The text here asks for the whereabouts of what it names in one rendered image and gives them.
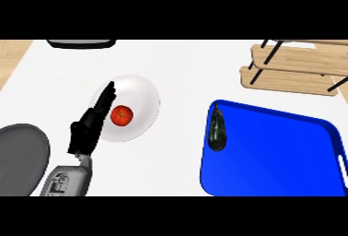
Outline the grey round plate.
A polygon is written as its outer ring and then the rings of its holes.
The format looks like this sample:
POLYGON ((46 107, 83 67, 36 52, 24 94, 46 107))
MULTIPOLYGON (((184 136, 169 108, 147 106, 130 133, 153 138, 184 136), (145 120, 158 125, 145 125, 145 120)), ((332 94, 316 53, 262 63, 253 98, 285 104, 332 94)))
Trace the grey round plate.
POLYGON ((30 196, 45 177, 51 145, 33 124, 0 129, 0 196, 30 196))

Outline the red tomato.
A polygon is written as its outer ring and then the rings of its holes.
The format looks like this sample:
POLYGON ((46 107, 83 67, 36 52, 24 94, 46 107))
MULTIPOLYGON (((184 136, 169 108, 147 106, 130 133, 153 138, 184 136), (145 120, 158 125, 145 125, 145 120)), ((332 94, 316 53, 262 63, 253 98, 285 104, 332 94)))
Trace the red tomato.
POLYGON ((117 126, 128 126, 133 119, 133 111, 129 106, 119 105, 113 110, 113 122, 117 126))

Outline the dark eggplant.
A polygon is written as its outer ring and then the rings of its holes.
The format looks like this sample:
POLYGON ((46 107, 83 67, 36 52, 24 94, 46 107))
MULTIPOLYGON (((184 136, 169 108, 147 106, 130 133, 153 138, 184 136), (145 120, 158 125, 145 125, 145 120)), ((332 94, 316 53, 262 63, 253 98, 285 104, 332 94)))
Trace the dark eggplant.
POLYGON ((215 107, 210 132, 209 132, 209 146, 215 151, 222 151, 226 148, 228 135, 223 112, 219 106, 215 107))

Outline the black and grey appliance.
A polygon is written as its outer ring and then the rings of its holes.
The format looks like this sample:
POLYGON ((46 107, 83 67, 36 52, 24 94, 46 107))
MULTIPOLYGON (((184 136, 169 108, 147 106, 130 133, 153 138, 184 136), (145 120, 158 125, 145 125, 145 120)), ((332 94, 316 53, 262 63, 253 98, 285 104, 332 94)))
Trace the black and grey appliance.
POLYGON ((116 40, 49 40, 48 43, 63 49, 104 49, 116 45, 116 40))

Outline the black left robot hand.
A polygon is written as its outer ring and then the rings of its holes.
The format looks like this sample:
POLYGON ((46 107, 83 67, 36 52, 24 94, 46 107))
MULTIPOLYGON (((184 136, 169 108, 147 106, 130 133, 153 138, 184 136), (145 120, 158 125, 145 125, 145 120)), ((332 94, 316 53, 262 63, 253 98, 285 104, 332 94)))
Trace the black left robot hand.
POLYGON ((100 95, 97 105, 88 109, 80 120, 71 124, 70 154, 91 155, 94 153, 114 100, 116 88, 111 81, 100 95))

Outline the blue tray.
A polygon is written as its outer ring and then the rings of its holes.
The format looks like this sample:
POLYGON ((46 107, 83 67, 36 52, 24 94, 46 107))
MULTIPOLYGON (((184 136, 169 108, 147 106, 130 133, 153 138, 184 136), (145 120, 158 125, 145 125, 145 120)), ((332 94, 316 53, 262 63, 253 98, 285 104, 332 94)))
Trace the blue tray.
POLYGON ((201 187, 216 196, 348 196, 348 159, 324 119, 216 100, 228 142, 203 148, 201 187))

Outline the white round plate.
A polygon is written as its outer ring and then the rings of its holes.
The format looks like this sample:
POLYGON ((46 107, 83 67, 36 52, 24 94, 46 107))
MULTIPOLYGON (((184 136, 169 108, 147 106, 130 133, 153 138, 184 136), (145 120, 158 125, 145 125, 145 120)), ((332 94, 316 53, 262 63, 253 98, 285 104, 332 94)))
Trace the white round plate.
POLYGON ((97 105, 101 93, 111 82, 114 82, 116 88, 111 110, 120 105, 129 107, 133 118, 126 126, 120 126, 113 121, 113 114, 108 113, 101 138, 110 142, 128 142, 148 131, 156 122, 161 107, 160 92, 147 78, 125 75, 111 79, 100 87, 91 100, 91 106, 97 105))

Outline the wooden tiered shelf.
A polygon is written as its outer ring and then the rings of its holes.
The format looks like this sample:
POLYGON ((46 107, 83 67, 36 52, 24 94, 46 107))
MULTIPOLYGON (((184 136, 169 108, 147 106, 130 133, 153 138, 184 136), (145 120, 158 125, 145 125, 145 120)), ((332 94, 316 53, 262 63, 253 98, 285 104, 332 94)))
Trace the wooden tiered shelf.
POLYGON ((253 62, 243 66, 241 84, 247 89, 337 96, 348 84, 348 41, 309 40, 321 48, 269 45, 251 48, 253 62))

